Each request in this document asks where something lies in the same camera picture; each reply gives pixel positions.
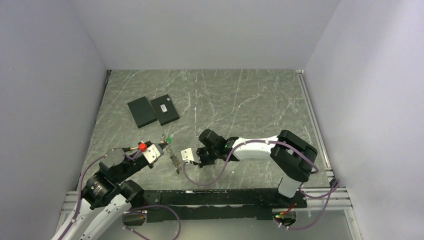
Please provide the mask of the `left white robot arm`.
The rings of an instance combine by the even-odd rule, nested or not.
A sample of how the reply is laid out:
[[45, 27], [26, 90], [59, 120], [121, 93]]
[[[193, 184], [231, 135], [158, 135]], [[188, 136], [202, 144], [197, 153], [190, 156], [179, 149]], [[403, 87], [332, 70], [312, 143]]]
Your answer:
[[153, 168], [168, 142], [140, 142], [137, 147], [115, 147], [90, 163], [98, 170], [88, 179], [80, 175], [75, 207], [57, 230], [55, 240], [96, 240], [125, 212], [160, 200], [157, 191], [145, 191], [129, 178], [145, 167]]

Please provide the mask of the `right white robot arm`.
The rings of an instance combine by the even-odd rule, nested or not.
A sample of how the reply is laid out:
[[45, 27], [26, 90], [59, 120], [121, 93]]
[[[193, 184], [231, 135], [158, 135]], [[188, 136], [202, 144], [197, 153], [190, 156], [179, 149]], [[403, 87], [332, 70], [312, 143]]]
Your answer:
[[250, 159], [274, 161], [283, 171], [275, 194], [276, 203], [282, 208], [289, 207], [301, 185], [319, 172], [315, 164], [318, 151], [289, 130], [271, 137], [248, 139], [224, 138], [206, 129], [200, 134], [199, 141], [203, 147], [196, 150], [193, 160], [200, 167], [213, 165], [218, 159], [225, 163]]

